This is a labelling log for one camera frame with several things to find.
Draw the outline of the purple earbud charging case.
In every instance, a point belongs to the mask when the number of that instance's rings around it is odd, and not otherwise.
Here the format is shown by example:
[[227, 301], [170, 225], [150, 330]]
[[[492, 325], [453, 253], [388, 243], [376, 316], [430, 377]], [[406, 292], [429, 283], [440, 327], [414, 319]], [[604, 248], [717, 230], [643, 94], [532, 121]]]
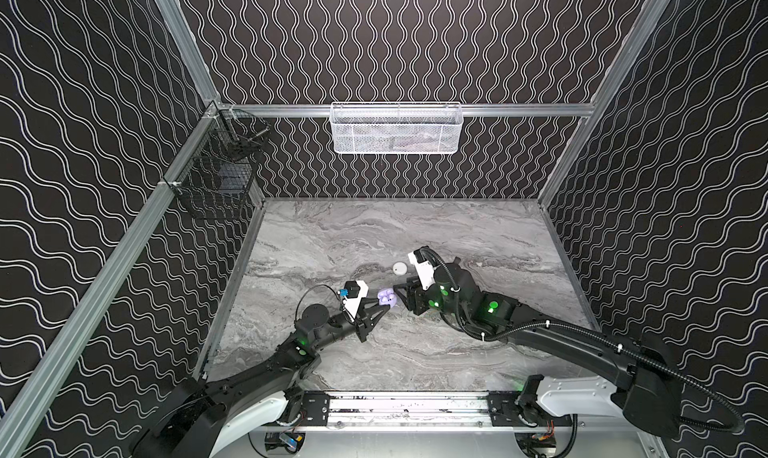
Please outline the purple earbud charging case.
[[377, 293], [378, 304], [394, 307], [398, 303], [398, 295], [393, 288], [382, 289]]

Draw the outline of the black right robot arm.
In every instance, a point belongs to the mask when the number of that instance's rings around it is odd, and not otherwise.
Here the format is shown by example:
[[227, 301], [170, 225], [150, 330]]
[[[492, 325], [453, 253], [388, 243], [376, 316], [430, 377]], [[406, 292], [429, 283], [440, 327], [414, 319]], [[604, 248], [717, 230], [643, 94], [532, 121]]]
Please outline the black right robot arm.
[[[548, 316], [516, 298], [481, 289], [458, 262], [423, 261], [416, 269], [416, 276], [393, 288], [414, 315], [435, 311], [477, 341], [532, 348], [592, 373], [582, 385], [540, 375], [527, 378], [521, 394], [531, 398], [532, 408], [538, 411], [551, 416], [618, 415], [662, 438], [677, 437], [683, 426], [729, 434], [745, 428], [738, 409], [674, 367], [659, 340], [620, 339]], [[725, 409], [731, 420], [720, 423], [684, 416], [685, 387]]]

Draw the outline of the white earbud charging case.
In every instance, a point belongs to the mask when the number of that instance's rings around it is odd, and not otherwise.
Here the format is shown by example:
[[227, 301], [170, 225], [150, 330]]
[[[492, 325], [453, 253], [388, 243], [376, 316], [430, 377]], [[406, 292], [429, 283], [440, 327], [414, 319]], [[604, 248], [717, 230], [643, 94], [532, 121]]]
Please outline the white earbud charging case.
[[403, 262], [397, 262], [393, 265], [392, 270], [397, 276], [403, 276], [407, 273], [408, 267]]

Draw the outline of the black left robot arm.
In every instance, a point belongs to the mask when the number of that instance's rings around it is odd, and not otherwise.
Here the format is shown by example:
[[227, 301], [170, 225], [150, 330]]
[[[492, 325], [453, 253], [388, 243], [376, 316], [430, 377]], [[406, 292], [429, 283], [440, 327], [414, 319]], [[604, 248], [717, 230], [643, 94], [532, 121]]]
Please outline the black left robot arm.
[[355, 317], [306, 308], [293, 332], [265, 361], [218, 381], [186, 379], [130, 447], [133, 457], [211, 457], [225, 446], [225, 427], [271, 397], [288, 398], [320, 364], [320, 352], [354, 335], [364, 342], [391, 307], [364, 298]]

